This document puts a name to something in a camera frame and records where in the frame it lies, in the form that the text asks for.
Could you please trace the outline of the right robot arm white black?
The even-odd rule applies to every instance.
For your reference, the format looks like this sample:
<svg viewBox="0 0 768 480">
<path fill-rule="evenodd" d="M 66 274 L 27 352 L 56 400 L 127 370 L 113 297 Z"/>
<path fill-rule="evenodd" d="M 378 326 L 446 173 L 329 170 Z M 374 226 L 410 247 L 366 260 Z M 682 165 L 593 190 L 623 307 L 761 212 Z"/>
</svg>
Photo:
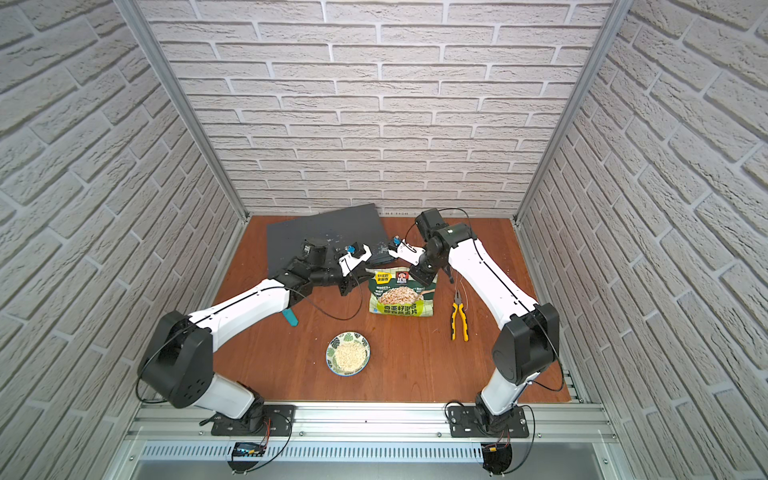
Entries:
<svg viewBox="0 0 768 480">
<path fill-rule="evenodd" d="M 475 416 L 491 435 L 507 430 L 525 389 L 559 358 L 559 313 L 518 287 L 493 261 L 470 226 L 421 219 L 423 252 L 411 276 L 429 283 L 439 269 L 458 272 L 485 303 L 499 328 L 491 350 L 495 370 L 478 394 Z"/>
</svg>

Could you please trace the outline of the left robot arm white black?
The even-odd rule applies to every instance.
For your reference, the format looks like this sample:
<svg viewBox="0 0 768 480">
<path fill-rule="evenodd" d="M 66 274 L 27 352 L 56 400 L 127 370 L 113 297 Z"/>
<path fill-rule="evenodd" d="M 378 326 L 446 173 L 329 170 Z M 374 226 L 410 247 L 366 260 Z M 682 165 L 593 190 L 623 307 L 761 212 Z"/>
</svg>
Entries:
<svg viewBox="0 0 768 480">
<path fill-rule="evenodd" d="M 263 397 L 217 374 L 214 353 L 259 321 L 307 300 L 316 287 L 336 285 L 345 296 L 372 278 L 360 264 L 316 267 L 295 259 L 278 274 L 217 305 L 191 314 L 176 310 L 158 322 L 137 367 L 145 382 L 177 409 L 196 406 L 254 431 L 264 422 Z"/>
</svg>

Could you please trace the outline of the green oats bag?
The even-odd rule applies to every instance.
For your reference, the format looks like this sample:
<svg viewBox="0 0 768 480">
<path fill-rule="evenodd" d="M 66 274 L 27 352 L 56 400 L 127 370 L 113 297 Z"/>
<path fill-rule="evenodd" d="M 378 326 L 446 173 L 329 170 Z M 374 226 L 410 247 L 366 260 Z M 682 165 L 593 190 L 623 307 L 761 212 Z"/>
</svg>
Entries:
<svg viewBox="0 0 768 480">
<path fill-rule="evenodd" d="M 437 277 L 422 285 L 406 267 L 370 270 L 369 312 L 400 317 L 432 317 Z"/>
</svg>

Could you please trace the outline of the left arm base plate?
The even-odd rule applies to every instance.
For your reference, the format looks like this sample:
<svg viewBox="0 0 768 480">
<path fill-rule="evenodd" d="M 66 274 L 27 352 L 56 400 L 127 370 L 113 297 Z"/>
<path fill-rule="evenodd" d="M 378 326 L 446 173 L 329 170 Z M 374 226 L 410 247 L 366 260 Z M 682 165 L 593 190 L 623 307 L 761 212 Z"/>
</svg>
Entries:
<svg viewBox="0 0 768 480">
<path fill-rule="evenodd" d="M 228 437 L 266 436 L 287 437 L 292 429 L 296 406 L 267 404 L 249 412 L 244 419 L 231 419 L 217 413 L 213 416 L 211 435 Z"/>
</svg>

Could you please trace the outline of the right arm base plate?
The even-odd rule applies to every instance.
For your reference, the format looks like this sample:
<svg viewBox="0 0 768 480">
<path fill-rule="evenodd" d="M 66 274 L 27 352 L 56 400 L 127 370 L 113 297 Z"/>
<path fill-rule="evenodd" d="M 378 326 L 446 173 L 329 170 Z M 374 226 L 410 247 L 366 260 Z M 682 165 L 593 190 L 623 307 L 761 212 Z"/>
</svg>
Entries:
<svg viewBox="0 0 768 480">
<path fill-rule="evenodd" d="M 476 405 L 448 405 L 445 416 L 452 438 L 523 439 L 530 436 L 528 422 L 521 406 L 507 412 L 489 415 Z"/>
</svg>

